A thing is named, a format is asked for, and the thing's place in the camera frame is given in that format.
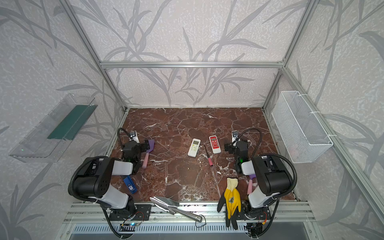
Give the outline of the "pink handled screwdriver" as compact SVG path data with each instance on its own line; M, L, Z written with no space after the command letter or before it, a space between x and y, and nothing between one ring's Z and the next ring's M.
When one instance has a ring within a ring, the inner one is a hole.
M212 166L213 166L213 161L212 161L212 159L211 159L211 156L210 156L210 154L209 154L209 152L208 152L208 149L207 149L206 145L204 145L204 147L205 147L205 151L206 151L207 159L208 159L208 161L209 161L209 165L210 165L210 167L212 167Z

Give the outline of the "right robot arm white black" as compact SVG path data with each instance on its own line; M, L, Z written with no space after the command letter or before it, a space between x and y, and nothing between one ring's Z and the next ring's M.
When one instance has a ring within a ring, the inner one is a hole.
M235 171L250 178L242 215L249 220L269 220L269 206L296 187L297 171L287 158L278 154L249 157L248 145L240 140L225 145L225 151L234 155Z

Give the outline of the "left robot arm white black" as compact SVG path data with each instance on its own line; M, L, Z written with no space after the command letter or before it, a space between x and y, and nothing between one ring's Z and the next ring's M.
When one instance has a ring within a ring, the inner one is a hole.
M111 178L135 175L143 165L142 153L150 149L148 140L143 143L130 141L123 146L123 159L107 156L86 158L70 180L69 194L78 200L99 204L105 211L110 210L107 215L110 221L147 221L151 206L137 207L132 196L112 186Z

